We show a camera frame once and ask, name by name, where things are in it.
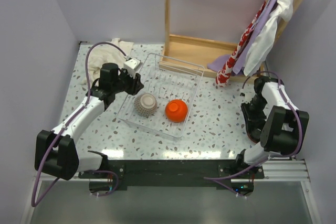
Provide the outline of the brown patterned bowl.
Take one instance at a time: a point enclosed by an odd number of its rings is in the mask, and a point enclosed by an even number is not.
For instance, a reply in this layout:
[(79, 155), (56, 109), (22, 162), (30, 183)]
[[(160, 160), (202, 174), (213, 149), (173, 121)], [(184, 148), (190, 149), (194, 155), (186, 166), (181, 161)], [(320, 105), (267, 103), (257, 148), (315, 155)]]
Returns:
[(156, 98), (149, 93), (141, 94), (134, 100), (135, 111), (140, 116), (152, 116), (156, 112), (157, 107)]

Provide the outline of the white wire dish rack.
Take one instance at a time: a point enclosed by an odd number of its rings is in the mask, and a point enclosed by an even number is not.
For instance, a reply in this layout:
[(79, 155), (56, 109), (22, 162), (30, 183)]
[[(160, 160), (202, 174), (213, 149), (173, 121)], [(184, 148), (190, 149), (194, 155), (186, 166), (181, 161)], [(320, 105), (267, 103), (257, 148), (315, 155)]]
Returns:
[[(126, 96), (118, 112), (119, 119), (148, 133), (174, 140), (181, 138), (204, 72), (201, 65), (148, 54), (139, 70), (144, 88), (135, 96)], [(156, 99), (156, 111), (149, 116), (141, 116), (136, 111), (135, 100), (144, 94)], [(182, 100), (187, 106), (186, 118), (182, 122), (172, 122), (165, 114), (167, 104), (175, 99)]]

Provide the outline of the orange bowl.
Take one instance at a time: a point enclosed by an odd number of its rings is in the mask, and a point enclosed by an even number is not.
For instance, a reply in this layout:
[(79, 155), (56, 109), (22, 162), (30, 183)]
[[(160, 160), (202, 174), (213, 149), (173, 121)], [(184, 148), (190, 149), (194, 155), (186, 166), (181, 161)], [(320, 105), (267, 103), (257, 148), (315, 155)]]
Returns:
[(175, 99), (170, 101), (165, 107), (166, 117), (175, 123), (184, 122), (188, 114), (188, 107), (182, 100)]

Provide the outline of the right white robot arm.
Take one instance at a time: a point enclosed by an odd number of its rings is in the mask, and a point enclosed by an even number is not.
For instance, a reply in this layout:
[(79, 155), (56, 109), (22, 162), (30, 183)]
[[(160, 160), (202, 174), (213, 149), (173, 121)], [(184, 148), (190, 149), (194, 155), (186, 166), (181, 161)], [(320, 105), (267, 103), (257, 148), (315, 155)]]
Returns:
[(273, 157), (298, 154), (309, 122), (308, 112), (291, 102), (281, 80), (260, 76), (254, 91), (252, 100), (241, 104), (247, 136), (255, 145), (235, 159), (234, 173), (239, 178)]

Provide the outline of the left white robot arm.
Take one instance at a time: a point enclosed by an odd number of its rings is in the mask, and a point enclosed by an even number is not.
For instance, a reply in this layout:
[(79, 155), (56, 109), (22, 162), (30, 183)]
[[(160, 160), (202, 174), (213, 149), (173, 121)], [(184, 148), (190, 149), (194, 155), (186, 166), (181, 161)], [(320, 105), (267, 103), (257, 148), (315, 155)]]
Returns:
[(105, 63), (82, 103), (69, 118), (51, 131), (37, 135), (35, 170), (64, 180), (75, 173), (91, 171), (97, 178), (108, 174), (107, 156), (95, 151), (79, 155), (76, 144), (89, 125), (114, 102), (116, 95), (125, 92), (136, 95), (144, 85), (137, 69), (141, 61), (131, 58), (120, 69), (115, 63)]

